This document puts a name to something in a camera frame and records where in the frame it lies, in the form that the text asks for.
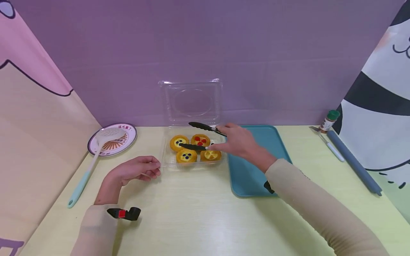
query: spice bottle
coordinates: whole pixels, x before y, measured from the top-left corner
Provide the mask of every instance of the spice bottle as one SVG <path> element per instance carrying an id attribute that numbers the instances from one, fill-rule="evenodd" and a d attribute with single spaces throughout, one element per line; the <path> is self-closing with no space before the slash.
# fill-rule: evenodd
<path id="1" fill-rule="evenodd" d="M 327 133 L 332 125 L 336 122 L 340 113 L 337 110 L 330 110 L 323 123 L 319 126 L 321 133 Z"/>

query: hand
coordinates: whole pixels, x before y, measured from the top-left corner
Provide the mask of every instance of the hand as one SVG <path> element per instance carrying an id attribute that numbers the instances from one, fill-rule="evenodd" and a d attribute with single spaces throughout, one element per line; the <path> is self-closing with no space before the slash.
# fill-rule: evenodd
<path id="1" fill-rule="evenodd" d="M 250 152 L 260 146 L 256 143 L 250 131 L 239 125 L 228 123 L 225 126 L 218 125 L 218 130 L 228 137 L 228 142 L 213 144 L 208 150 L 224 151 L 229 154 L 246 158 Z"/>
<path id="2" fill-rule="evenodd" d="M 121 179 L 123 186 L 132 179 L 150 181 L 161 175 L 161 163 L 153 156 L 139 156 L 115 167 L 108 175 Z"/>
<path id="3" fill-rule="evenodd" d="M 239 156 L 258 167 L 263 173 L 277 160 L 266 149 L 259 146 L 250 131 L 239 125 L 228 123 L 217 126 L 228 137 L 226 143 L 213 144 L 208 150 L 219 150 Z"/>

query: teal tray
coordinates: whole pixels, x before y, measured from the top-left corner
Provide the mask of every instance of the teal tray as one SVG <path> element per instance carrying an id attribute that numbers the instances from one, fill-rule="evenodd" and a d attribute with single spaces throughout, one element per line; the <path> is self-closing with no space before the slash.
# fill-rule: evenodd
<path id="1" fill-rule="evenodd" d="M 278 130 L 270 125 L 242 125 L 248 129 L 256 142 L 266 148 L 271 154 L 279 158 L 286 159 L 289 163 L 292 160 L 286 151 L 285 145 L 279 136 Z M 271 194 L 263 186 L 266 182 L 263 174 L 256 166 L 250 162 L 231 154 L 228 155 L 231 187 L 234 194 L 239 197 L 271 197 Z"/>

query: decorative plate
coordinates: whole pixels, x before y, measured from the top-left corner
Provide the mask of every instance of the decorative plate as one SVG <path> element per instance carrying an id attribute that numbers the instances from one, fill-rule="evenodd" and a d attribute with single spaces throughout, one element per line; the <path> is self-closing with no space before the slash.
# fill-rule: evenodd
<path id="1" fill-rule="evenodd" d="M 137 138 L 137 130 L 135 129 L 133 125 L 130 125 L 127 123 L 117 123 L 117 124 L 106 126 L 101 129 L 106 129 L 106 128 L 121 128 L 122 130 L 125 131 L 125 135 L 117 140 L 112 140 L 112 141 L 105 143 L 104 146 L 102 147 L 100 157 L 113 156 L 113 155 L 116 155 L 126 150 L 129 146 L 132 145 L 132 143 Z M 97 140 L 95 139 L 97 132 L 94 133 L 94 135 L 90 138 L 90 140 L 88 141 L 88 145 L 87 145 L 88 151 L 92 155 L 95 155 L 98 149 Z"/>

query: clear plastic container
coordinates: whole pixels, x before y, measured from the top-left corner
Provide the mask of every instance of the clear plastic container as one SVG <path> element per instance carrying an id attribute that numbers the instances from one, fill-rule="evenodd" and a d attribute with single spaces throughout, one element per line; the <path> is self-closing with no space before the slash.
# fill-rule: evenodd
<path id="1" fill-rule="evenodd" d="M 218 161 L 200 161 L 200 152 L 194 163 L 177 163 L 176 152 L 170 146 L 169 141 L 175 135 L 184 135 L 189 140 L 195 134 L 208 136 L 211 143 L 223 143 L 225 137 L 211 131 L 191 127 L 189 122 L 201 122 L 210 126 L 216 126 L 220 122 L 221 107 L 220 95 L 222 83 L 219 79 L 198 83 L 172 83 L 160 81 L 162 98 L 164 100 L 165 113 L 169 127 L 164 135 L 164 153 L 162 167 L 166 170 L 186 170 L 204 166 L 213 166 L 224 161 L 226 154 Z"/>

